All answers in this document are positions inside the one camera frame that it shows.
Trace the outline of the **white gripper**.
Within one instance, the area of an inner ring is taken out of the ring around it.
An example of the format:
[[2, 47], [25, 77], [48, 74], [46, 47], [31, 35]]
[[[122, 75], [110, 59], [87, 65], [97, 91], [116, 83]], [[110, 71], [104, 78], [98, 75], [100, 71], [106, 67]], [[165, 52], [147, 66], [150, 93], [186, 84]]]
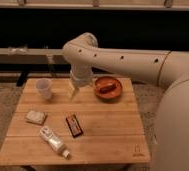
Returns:
[[92, 82], [92, 78], [93, 78], [93, 73], [91, 70], [89, 70], [88, 72], [80, 72], [80, 73], [71, 70], [70, 79], [72, 83], [69, 82], [68, 84], [69, 98], [75, 97], [79, 92], [79, 88], [74, 88], [74, 87], [84, 87]]

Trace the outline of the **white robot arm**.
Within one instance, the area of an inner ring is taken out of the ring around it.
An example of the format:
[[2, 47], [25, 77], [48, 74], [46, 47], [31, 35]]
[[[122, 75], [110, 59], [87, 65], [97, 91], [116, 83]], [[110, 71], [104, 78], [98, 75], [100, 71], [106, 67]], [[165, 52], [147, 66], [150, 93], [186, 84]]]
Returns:
[[62, 52], [76, 87], [91, 82], [93, 68], [163, 87], [150, 171], [189, 171], [189, 53], [104, 49], [91, 33], [68, 41]]

